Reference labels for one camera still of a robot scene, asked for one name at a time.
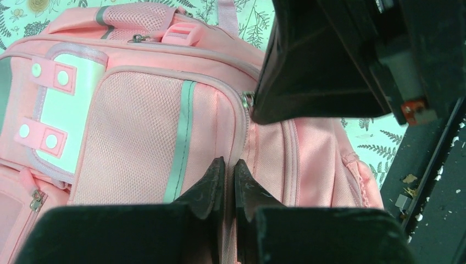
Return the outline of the pink student backpack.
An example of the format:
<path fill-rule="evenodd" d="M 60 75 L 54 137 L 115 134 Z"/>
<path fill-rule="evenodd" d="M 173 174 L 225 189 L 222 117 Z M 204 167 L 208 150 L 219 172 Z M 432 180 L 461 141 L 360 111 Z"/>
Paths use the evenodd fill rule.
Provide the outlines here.
<path fill-rule="evenodd" d="M 333 118 L 249 117 L 263 53 L 159 3 L 70 8 L 1 54 L 1 263 L 65 205 L 172 202 L 216 157 L 286 206 L 382 208 Z"/>

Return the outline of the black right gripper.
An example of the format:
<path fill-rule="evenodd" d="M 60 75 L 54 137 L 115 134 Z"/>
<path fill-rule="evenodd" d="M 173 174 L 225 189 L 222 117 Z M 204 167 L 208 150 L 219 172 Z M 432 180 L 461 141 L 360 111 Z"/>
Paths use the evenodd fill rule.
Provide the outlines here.
<path fill-rule="evenodd" d="M 443 118 L 465 98 L 465 1 L 274 1 L 251 109 L 300 117 Z"/>

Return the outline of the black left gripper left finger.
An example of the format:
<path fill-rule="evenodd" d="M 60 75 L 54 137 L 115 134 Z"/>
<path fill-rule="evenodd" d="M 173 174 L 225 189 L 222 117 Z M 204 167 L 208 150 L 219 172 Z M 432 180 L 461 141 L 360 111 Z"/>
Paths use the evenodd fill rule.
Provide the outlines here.
<path fill-rule="evenodd" d="M 36 224 L 16 263 L 220 263 L 225 162 L 171 203 L 64 206 Z"/>

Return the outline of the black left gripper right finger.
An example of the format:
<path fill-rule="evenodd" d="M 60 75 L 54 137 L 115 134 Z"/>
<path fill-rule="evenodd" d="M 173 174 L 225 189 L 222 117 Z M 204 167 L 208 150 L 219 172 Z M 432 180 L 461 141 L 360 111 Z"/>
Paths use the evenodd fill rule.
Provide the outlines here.
<path fill-rule="evenodd" d="M 366 208 L 286 207 L 252 176 L 234 168 L 240 263 L 415 263 L 387 212 Z"/>

